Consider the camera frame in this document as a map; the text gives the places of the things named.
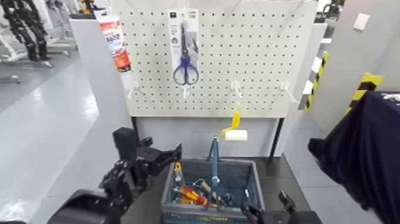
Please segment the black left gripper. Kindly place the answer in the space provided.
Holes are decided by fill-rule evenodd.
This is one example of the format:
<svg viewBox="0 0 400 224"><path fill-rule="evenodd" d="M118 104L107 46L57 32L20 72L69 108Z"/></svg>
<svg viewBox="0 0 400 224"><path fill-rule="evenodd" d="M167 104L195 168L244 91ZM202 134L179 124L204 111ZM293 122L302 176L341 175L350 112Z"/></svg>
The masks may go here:
<svg viewBox="0 0 400 224"><path fill-rule="evenodd" d="M138 179L158 176L166 166L178 162L182 158L182 143L170 151L161 151L150 147L153 143L151 136L143 138L140 140L141 147L136 149L136 176Z"/></svg>

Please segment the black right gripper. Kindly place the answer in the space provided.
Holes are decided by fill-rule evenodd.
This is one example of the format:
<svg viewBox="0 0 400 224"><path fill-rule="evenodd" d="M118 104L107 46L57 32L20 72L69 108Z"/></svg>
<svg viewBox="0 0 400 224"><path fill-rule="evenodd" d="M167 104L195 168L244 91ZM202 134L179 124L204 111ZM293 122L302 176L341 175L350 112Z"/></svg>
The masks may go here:
<svg viewBox="0 0 400 224"><path fill-rule="evenodd" d="M283 205L283 210L266 211L257 209L249 204L249 197L244 195L240 204L241 212L252 224L322 224L323 222L314 211L296 211L293 199L281 190L278 199Z"/></svg>

